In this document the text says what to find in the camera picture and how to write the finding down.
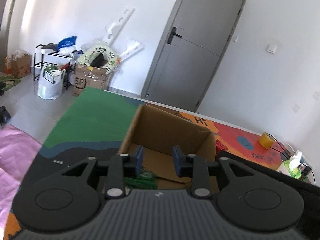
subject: cardboard box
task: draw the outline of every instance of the cardboard box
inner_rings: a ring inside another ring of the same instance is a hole
[[[158,189],[190,186],[190,178],[179,178],[175,173],[172,159],[175,145],[186,155],[196,154],[215,161],[213,132],[148,105],[138,108],[118,153],[132,154],[137,145],[144,147],[142,165],[160,177],[156,181]],[[215,178],[212,189],[217,189]]]
[[[73,95],[79,96],[86,87],[104,89],[106,69],[77,64]]]
[[[6,74],[11,74],[12,73],[12,58],[11,57],[6,57],[4,58],[4,72]]]
[[[30,62],[31,57],[29,54],[25,54],[23,57],[18,58],[16,61],[12,61],[12,75],[15,78],[22,78],[30,74]]]

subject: light switch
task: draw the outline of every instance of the light switch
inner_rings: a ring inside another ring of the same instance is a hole
[[[277,46],[275,44],[269,44],[267,52],[275,54],[276,53],[276,49],[277,49]]]

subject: green rug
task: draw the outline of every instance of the green rug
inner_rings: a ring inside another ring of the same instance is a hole
[[[50,132],[44,146],[122,141],[139,106],[131,103],[134,100],[87,87]]]
[[[21,79],[15,78],[14,76],[0,77],[0,82],[6,83],[4,91],[7,91],[10,88],[18,85],[20,83],[20,81],[21,81]]]

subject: door handle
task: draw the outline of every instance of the door handle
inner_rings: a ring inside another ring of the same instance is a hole
[[[181,35],[179,35],[179,34],[176,33],[176,30],[177,30],[176,27],[172,27],[172,30],[171,30],[171,33],[170,33],[170,35],[169,35],[169,39],[168,39],[168,41],[167,41],[167,44],[171,44],[172,39],[173,39],[173,36],[177,36],[177,37],[179,37],[180,39],[182,38]]]

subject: yellow tape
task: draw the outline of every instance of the yellow tape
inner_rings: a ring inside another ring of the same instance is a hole
[[[266,132],[264,132],[259,138],[259,143],[266,149],[269,149],[274,143],[275,140],[272,136]]]

